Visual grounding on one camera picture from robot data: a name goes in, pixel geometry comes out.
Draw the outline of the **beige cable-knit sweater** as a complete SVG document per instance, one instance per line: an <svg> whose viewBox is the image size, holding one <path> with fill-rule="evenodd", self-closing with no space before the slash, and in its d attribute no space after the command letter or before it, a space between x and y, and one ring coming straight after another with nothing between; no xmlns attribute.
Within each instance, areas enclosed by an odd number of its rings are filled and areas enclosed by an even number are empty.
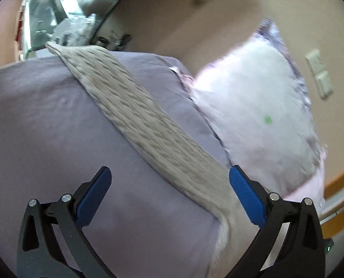
<svg viewBox="0 0 344 278"><path fill-rule="evenodd" d="M60 57L134 149L220 222L209 277L254 277L249 246L257 233L228 180L228 169L187 135L115 57L101 47L46 48Z"/></svg>

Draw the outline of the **lavender bed sheet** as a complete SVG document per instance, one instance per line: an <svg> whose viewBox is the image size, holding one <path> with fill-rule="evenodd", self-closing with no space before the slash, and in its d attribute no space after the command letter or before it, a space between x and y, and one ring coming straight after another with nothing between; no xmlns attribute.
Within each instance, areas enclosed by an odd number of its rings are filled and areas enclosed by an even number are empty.
<svg viewBox="0 0 344 278"><path fill-rule="evenodd" d="M0 68L0 256L15 270L30 199L55 202L102 167L112 186L84 228L117 277L206 277L219 221L160 177L56 56Z"/></svg>

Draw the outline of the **pink tree-print pillow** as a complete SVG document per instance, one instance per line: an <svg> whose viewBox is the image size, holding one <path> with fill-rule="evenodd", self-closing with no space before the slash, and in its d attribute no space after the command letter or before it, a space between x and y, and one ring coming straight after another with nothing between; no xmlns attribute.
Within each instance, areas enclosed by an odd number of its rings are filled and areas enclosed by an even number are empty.
<svg viewBox="0 0 344 278"><path fill-rule="evenodd" d="M322 210L327 152L304 78L271 19L197 75L175 74L232 164L267 191Z"/></svg>

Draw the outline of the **wooden headboard frame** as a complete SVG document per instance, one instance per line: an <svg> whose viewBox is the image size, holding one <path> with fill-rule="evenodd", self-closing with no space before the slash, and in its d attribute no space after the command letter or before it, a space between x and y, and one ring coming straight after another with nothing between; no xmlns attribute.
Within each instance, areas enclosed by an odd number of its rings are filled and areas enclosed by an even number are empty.
<svg viewBox="0 0 344 278"><path fill-rule="evenodd" d="M344 172L326 184L324 198L320 224L323 237L327 239L344 230Z"/></svg>

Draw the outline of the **white wall switch plate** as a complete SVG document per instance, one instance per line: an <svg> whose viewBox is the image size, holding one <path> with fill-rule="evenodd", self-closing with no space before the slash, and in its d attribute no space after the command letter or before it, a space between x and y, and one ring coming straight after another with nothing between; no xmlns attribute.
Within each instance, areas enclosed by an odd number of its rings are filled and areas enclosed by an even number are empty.
<svg viewBox="0 0 344 278"><path fill-rule="evenodd" d="M313 49L305 55L308 67L313 75L315 84L321 99L325 100L333 93L328 71L321 60L321 53L318 49Z"/></svg>

